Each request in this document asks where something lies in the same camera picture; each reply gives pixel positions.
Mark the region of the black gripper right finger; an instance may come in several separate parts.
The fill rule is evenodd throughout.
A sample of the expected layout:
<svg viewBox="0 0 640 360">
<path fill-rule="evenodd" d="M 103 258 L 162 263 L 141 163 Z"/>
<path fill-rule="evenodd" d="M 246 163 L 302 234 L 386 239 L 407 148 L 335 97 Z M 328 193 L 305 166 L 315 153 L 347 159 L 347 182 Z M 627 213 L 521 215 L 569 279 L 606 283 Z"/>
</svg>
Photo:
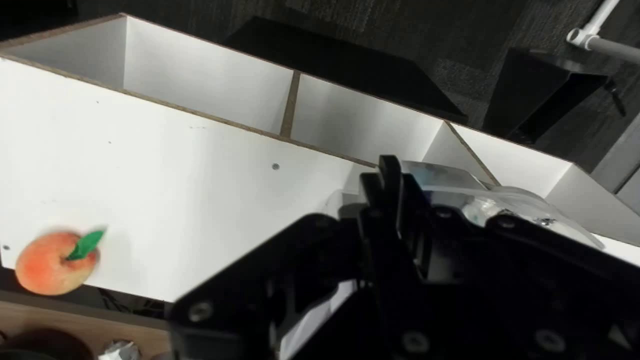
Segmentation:
<svg viewBox="0 0 640 360">
<path fill-rule="evenodd" d="M 385 156 L 361 232 L 381 327 L 403 360 L 640 360 L 638 268 L 522 215 L 464 211 Z"/>
</svg>

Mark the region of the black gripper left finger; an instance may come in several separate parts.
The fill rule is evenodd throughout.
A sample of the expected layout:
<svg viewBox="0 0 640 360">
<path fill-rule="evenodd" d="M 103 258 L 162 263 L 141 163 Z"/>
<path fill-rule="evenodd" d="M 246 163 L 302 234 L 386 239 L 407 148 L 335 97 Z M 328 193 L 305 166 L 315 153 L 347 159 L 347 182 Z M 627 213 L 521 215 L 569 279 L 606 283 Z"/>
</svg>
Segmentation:
<svg viewBox="0 0 640 360">
<path fill-rule="evenodd" d="M 362 276 L 359 222 L 302 215 L 168 307 L 177 360 L 372 360 L 364 290 L 348 294 L 292 351 L 284 342 L 340 283 Z"/>
</svg>

